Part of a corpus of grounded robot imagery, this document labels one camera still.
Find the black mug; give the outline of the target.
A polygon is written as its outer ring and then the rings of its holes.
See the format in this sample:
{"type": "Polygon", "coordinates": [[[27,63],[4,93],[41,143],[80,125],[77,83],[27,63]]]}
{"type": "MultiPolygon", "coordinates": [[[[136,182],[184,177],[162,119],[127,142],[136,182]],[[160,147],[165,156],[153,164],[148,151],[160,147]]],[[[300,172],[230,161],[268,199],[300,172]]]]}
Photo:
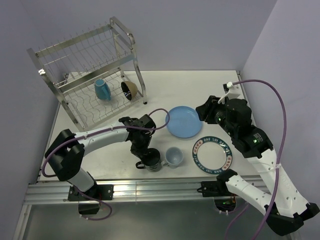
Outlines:
{"type": "Polygon", "coordinates": [[[135,167],[139,170],[146,169],[150,172],[158,172],[162,168],[161,154],[160,159],[149,159],[149,167],[139,167],[139,162],[135,164],[135,167]]]}

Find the light blue plate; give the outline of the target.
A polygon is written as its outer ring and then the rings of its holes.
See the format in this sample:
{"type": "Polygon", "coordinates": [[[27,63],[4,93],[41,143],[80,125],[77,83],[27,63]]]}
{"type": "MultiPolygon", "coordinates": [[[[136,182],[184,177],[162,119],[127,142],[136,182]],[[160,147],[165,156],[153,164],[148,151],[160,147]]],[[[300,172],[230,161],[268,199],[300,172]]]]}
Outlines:
{"type": "Polygon", "coordinates": [[[189,106],[176,106],[169,112],[167,130],[175,137],[188,139],[197,135],[203,127],[195,109],[189,106]]]}

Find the light grey cup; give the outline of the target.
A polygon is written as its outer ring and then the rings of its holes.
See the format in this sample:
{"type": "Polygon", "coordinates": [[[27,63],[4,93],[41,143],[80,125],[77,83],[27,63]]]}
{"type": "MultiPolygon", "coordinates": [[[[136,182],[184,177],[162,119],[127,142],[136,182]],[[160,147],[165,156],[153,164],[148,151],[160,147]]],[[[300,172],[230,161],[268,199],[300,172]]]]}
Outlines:
{"type": "Polygon", "coordinates": [[[167,166],[169,168],[177,168],[184,159],[183,152],[178,147],[170,147],[167,149],[164,155],[164,160],[162,161],[162,166],[167,166]]]}

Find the black bowl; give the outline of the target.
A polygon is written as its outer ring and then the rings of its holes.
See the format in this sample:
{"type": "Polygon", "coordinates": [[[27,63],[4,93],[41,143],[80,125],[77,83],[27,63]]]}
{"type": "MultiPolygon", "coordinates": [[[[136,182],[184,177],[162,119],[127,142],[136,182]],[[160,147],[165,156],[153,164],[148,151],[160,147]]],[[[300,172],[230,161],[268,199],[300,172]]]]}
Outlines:
{"type": "Polygon", "coordinates": [[[138,88],[135,83],[131,81],[123,81],[121,82],[121,89],[122,92],[124,93],[124,96],[129,100],[133,100],[137,93],[138,93],[138,88]]]}

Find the white mug blue handle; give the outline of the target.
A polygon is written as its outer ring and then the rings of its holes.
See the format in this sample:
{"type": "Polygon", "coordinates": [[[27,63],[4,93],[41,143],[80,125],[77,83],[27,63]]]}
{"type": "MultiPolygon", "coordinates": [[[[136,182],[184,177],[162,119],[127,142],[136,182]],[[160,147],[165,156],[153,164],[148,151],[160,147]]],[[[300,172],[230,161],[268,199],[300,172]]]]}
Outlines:
{"type": "Polygon", "coordinates": [[[97,79],[94,82],[94,90],[98,99],[111,100],[111,90],[103,79],[97,79]]]}

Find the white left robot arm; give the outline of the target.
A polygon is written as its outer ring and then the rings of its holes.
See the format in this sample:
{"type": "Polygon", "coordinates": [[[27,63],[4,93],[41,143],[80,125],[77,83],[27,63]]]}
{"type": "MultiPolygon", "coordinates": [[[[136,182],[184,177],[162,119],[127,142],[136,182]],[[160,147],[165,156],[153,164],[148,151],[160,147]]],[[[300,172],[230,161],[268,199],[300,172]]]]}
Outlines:
{"type": "Polygon", "coordinates": [[[130,152],[139,158],[138,169],[158,171],[161,155],[149,144],[156,129],[152,118],[145,114],[141,118],[122,117],[106,128],[73,133],[65,129],[51,144],[45,158],[61,182],[69,182],[86,200],[99,196],[96,180],[82,169],[84,156],[105,146],[131,142],[130,152]]]}

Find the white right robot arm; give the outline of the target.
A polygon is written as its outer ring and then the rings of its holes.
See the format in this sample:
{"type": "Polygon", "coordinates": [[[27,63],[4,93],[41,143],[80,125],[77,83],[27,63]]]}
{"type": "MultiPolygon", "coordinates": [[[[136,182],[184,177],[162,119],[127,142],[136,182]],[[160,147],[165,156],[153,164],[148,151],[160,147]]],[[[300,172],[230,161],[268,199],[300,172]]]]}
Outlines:
{"type": "Polygon", "coordinates": [[[306,220],[320,212],[317,204],[308,202],[284,168],[276,163],[276,151],[267,134],[253,125],[252,110],[246,100],[227,98],[224,103],[220,103],[218,97],[210,96],[195,110],[201,121],[218,124],[230,136],[232,145],[255,168],[270,191],[261,191],[237,172],[228,169],[216,177],[217,193],[235,194],[263,215],[271,207],[266,223],[279,236],[297,231],[306,220]]]}

